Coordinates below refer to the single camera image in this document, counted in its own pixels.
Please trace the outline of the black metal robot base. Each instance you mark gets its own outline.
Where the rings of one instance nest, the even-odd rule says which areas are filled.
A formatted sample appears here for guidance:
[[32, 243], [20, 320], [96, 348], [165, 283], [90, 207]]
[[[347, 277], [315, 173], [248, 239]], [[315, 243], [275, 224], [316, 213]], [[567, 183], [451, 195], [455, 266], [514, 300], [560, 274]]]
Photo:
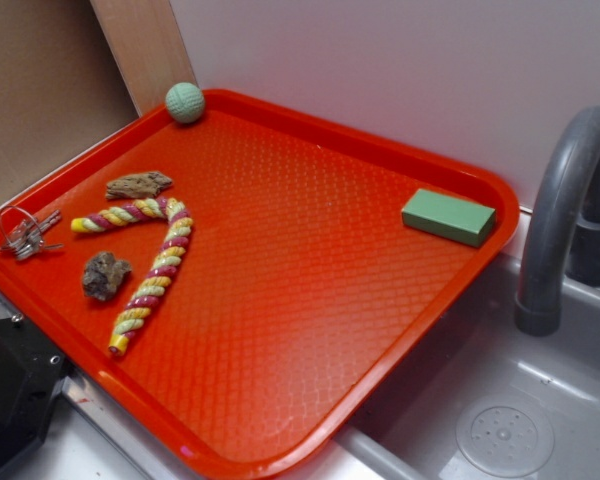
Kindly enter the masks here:
[[68, 369], [30, 319], [0, 319], [0, 476], [44, 444]]

